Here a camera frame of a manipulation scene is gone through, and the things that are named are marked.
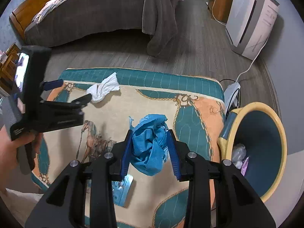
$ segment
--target white appliance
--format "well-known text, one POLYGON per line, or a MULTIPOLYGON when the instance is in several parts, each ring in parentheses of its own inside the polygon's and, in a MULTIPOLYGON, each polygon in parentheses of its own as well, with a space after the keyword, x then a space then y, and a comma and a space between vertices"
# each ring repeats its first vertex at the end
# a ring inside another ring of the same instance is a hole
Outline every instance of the white appliance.
POLYGON ((253 60, 269 36, 278 10, 276 0, 233 0, 226 25, 231 49, 253 60))

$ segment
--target yellow rim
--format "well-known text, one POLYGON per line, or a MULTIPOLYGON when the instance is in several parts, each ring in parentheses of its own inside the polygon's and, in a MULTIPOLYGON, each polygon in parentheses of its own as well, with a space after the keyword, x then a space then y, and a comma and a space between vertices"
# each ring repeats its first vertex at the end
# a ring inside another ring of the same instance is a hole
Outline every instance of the yellow rim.
POLYGON ((234 144, 234 139, 235 139, 237 129, 238 129, 241 121, 243 120, 244 116, 251 111, 262 111, 262 112, 266 113, 268 116, 270 116, 272 118, 272 120, 274 121, 274 123, 276 124, 278 131, 280 133, 280 137, 281 137, 281 145, 282 145, 281 165, 280 165, 280 169, 277 174, 277 177, 275 178, 275 181, 273 182, 273 184, 271 185, 269 190, 267 190, 267 192, 261 197, 261 200, 263 202, 265 202, 269 199, 269 197, 273 194, 273 192, 278 187, 278 185, 282 179, 282 176, 283 176, 283 172, 284 172, 285 164, 286 164, 286 158, 287 158, 287 141, 286 141, 285 130, 284 130, 281 120, 279 119, 279 117, 275 113, 275 111, 273 109, 271 109, 268 105, 266 105, 264 103, 260 103, 260 102, 253 102, 253 103, 246 105, 243 108, 232 110, 232 112, 237 114, 237 117, 235 118, 235 120, 231 126, 228 139, 225 140, 223 138, 219 138, 218 144, 221 149, 222 160, 223 159, 231 160, 232 147, 234 144))

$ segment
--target plastic bag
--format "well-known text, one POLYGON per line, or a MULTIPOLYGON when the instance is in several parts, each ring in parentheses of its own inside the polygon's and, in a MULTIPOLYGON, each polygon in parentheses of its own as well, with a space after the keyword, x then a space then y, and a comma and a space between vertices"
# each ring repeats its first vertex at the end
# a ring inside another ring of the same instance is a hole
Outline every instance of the plastic bag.
POLYGON ((133 131, 130 163, 145 175, 154 176, 168 159, 167 118, 165 115, 149 114, 136 127, 132 126, 132 121, 130 117, 130 129, 133 131))
POLYGON ((247 170, 247 167, 248 167, 248 161, 249 161, 249 157, 247 157, 244 162, 243 162, 243 165, 241 167, 241 174, 243 176, 245 176, 245 173, 246 173, 246 170, 247 170))
POLYGON ((237 162, 232 162, 234 164, 234 166, 237 168, 237 169, 241 169, 242 168, 242 165, 243 165, 243 162, 242 161, 237 161, 237 162))
POLYGON ((242 161, 246 156, 246 148, 243 144, 239 143, 236 144, 232 148, 232 155, 231 155, 231 161, 232 162, 238 162, 242 161))

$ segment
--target power cord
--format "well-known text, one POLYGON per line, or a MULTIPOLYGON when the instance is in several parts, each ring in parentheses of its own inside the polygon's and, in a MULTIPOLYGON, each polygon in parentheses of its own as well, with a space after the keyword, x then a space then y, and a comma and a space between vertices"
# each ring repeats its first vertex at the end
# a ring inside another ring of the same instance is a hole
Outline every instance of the power cord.
MULTIPOLYGON (((232 80, 232 79, 222 79, 222 80, 220 81, 220 83, 221 83, 222 81, 233 81, 233 82, 235 82, 235 81, 232 80)), ((240 107, 241 107, 241 100, 242 100, 241 90, 240 90, 239 88, 236 89, 236 90, 234 91, 232 97, 235 95, 236 92, 238 92, 238 94, 237 94, 237 108, 240 108, 240 107)), ((231 98, 230 101, 229 101, 228 107, 230 106, 231 102, 232 102, 232 98, 231 98)))
POLYGON ((3 100, 3 99, 0 97, 0 115, 2 115, 2 109, 1 109, 2 100, 3 100))
POLYGON ((263 44, 262 48, 259 50, 259 52, 258 52, 257 55, 255 56, 255 58, 252 60, 252 62, 251 62, 251 64, 250 64, 249 68, 248 68, 246 71, 240 73, 239 76, 237 77, 237 80, 236 80, 235 82, 238 82, 239 77, 240 77, 242 74, 247 73, 247 72, 249 71, 249 69, 251 68, 252 64, 254 63, 254 61, 256 60, 256 58, 258 57, 258 55, 260 54, 261 50, 262 50, 262 49, 264 48, 264 46, 266 45, 268 39, 269 39, 269 36, 268 36, 268 38, 266 39, 265 43, 263 44))
MULTIPOLYGON (((214 0, 213 5, 212 5, 212 9, 211 9, 211 13, 212 13, 212 16, 213 16, 214 19, 215 19, 215 17, 214 17, 214 15, 213 15, 213 7, 214 7, 214 4, 215 4, 215 1, 216 1, 216 0, 214 0)), ((215 19, 215 20, 216 20, 218 23, 220 23, 220 24, 226 26, 224 23, 218 21, 217 19, 215 19)))

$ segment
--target trash can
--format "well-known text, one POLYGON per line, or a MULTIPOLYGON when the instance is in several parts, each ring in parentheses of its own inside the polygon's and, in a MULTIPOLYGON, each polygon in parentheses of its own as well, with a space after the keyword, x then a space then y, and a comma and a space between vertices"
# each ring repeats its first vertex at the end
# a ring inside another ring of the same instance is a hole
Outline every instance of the trash can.
POLYGON ((245 145, 249 157, 245 178, 263 202, 268 200, 279 185, 287 158, 285 131, 275 111, 260 102, 232 110, 217 142, 222 160, 231 160, 233 145, 245 145))

